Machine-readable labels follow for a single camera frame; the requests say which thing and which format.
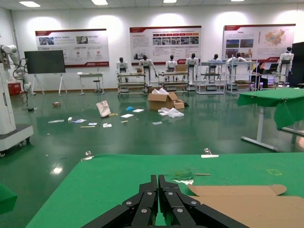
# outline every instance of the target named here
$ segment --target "ceiling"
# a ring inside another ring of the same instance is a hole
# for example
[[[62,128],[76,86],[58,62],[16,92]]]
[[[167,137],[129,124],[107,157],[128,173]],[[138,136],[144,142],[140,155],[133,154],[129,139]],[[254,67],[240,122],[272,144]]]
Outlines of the ceiling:
[[[19,1],[22,0],[0,0],[0,8],[5,8],[8,10],[67,10],[159,6],[263,5],[304,2],[304,0],[245,0],[243,2],[231,2],[231,0],[177,0],[176,3],[163,3],[163,0],[107,0],[109,3],[108,5],[96,6],[91,0],[31,0],[39,4],[41,7],[29,8],[21,5]]]

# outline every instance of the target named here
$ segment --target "map poster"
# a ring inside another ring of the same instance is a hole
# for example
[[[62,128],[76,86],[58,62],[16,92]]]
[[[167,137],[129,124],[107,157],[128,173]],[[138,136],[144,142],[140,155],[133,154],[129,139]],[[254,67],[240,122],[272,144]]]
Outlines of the map poster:
[[[245,59],[277,62],[294,42],[295,24],[226,25],[223,37],[223,59],[237,52]]]
[[[200,59],[201,26],[130,28],[132,65],[147,55],[155,65],[165,65],[174,55],[178,64],[195,53]]]
[[[106,29],[36,31],[38,50],[63,50],[66,67],[108,67]]]

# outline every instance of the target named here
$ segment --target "person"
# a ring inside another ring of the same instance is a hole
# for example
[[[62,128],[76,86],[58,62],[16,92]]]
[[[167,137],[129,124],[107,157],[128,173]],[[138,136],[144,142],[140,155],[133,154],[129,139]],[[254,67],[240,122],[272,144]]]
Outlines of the person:
[[[259,82],[258,82],[259,79],[260,79],[260,83],[261,82],[263,83],[263,89],[268,88],[268,79],[261,77],[261,74],[263,73],[264,69],[265,69],[265,63],[260,62],[258,66],[252,71],[253,75],[251,76],[251,81],[254,83],[256,82],[256,88],[259,88]]]

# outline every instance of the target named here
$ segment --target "white table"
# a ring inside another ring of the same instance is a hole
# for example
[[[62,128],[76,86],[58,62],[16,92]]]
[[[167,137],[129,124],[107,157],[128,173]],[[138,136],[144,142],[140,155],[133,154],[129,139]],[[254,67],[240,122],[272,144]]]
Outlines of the white table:
[[[265,76],[268,80],[268,78],[271,76],[271,77],[274,77],[274,83],[273,83],[273,87],[274,88],[267,88],[267,89],[276,89],[276,77],[277,75],[276,74],[268,74],[268,75],[263,75],[263,74],[258,74],[258,75],[255,75],[255,74],[251,74],[251,76],[257,76],[258,77],[258,81],[257,81],[257,77],[256,77],[256,84],[258,83],[258,87],[260,87],[260,83],[261,83],[261,77],[262,76]]]
[[[294,124],[294,128],[288,128],[288,127],[283,127],[281,130],[282,131],[286,131],[286,132],[291,132],[291,133],[295,133],[295,134],[299,134],[301,136],[304,136],[304,131],[299,130],[299,123],[300,121],[295,122]]]
[[[84,95],[84,91],[83,91],[83,87],[84,85],[82,84],[81,78],[83,77],[97,77],[98,80],[101,77],[101,84],[102,84],[102,93],[101,94],[105,94],[105,89],[104,89],[104,74],[103,73],[82,73],[82,72],[78,72],[77,73],[80,79],[80,85],[81,85],[81,94],[80,95]]]
[[[263,146],[265,148],[271,149],[273,151],[279,152],[279,149],[275,146],[268,145],[266,143],[262,142],[262,135],[263,135],[263,125],[264,125],[264,114],[265,114],[265,108],[261,107],[260,109],[260,114],[259,114],[259,119],[258,119],[258,127],[257,127],[257,137],[256,140],[248,138],[248,137],[241,137],[242,140],[245,140],[247,142],[251,142],[253,144]]]

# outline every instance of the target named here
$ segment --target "green tablecloth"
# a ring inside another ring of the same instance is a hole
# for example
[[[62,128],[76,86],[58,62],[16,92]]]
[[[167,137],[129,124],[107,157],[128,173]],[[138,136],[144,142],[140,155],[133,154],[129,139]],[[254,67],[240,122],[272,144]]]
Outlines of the green tablecloth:
[[[0,183],[0,215],[14,209],[17,195]]]
[[[274,119],[279,129],[304,119],[303,89],[282,88],[241,93],[237,104],[276,107]]]
[[[80,162],[27,228],[79,228],[138,193],[151,174],[210,173],[194,185],[283,184],[286,195],[304,197],[304,153],[199,155],[100,155]],[[193,195],[185,184],[181,191]],[[159,213],[157,224],[164,225]]]

